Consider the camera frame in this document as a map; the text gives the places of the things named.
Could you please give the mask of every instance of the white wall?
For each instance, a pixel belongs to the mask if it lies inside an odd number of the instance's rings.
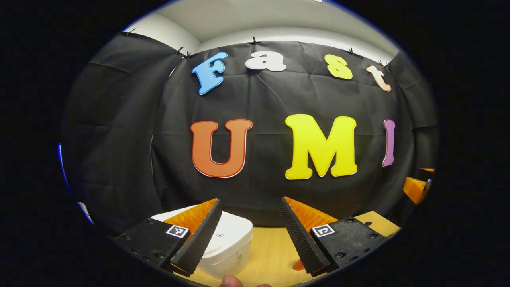
[[[269,27],[235,32],[201,43],[196,52],[220,46],[253,42],[253,36],[257,42],[298,41],[332,46],[346,51],[352,48],[355,54],[360,54],[376,62],[381,60],[383,64],[386,64],[386,62],[389,63],[398,53],[397,47],[391,51],[392,53],[388,53],[353,37],[325,30],[301,27]]]
[[[141,18],[124,29],[124,32],[129,32],[135,27],[136,30],[133,31],[135,34],[144,35],[158,40],[159,42],[165,43],[176,50],[180,47],[184,47],[181,50],[181,53],[183,54],[186,54],[186,51],[189,51],[192,54],[195,53],[198,45],[200,44],[200,41],[184,28],[158,13],[152,13]]]
[[[390,62],[398,52],[397,47],[386,52],[350,36],[325,30],[301,27],[269,27],[251,29],[230,33],[200,43],[197,38],[191,35],[184,28],[158,13],[152,13],[138,20],[127,27],[124,31],[129,32],[135,27],[136,30],[133,33],[153,38],[174,49],[179,49],[183,46],[184,48],[181,50],[183,54],[186,54],[186,51],[191,54],[195,54],[220,46],[252,42],[253,36],[257,41],[299,41],[332,46],[346,51],[349,50],[349,48],[352,48],[354,53],[360,54],[361,56],[374,61],[381,60],[383,64]]]

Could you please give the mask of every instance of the screw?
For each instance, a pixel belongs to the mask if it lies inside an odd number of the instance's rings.
[[[157,258],[165,258],[165,255],[163,253],[160,253],[160,252],[154,252],[153,253],[154,256],[156,256]]]

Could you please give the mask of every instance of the orange letter u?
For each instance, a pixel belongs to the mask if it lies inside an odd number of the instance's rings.
[[[246,156],[246,133],[253,123],[247,119],[233,119],[226,122],[225,127],[231,133],[230,158],[225,163],[213,161],[211,145],[213,133],[218,124],[212,121],[196,122],[191,125],[193,132],[193,164],[202,174],[210,177],[229,178],[244,167]]]

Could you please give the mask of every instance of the container lid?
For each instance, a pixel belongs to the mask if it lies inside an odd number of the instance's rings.
[[[157,214],[151,218],[164,221],[194,206],[196,205]],[[199,264],[214,265],[227,259],[251,240],[252,227],[250,220],[222,211],[218,225]]]

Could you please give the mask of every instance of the letter m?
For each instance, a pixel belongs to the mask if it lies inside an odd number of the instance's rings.
[[[352,175],[358,170],[354,163],[356,121],[353,118],[348,116],[336,118],[327,139],[310,115],[288,116],[285,124],[292,128],[294,134],[292,167],[285,172],[286,178],[308,179],[312,176],[313,171],[308,167],[308,154],[320,177],[326,174],[335,155],[336,162],[331,168],[333,176]]]

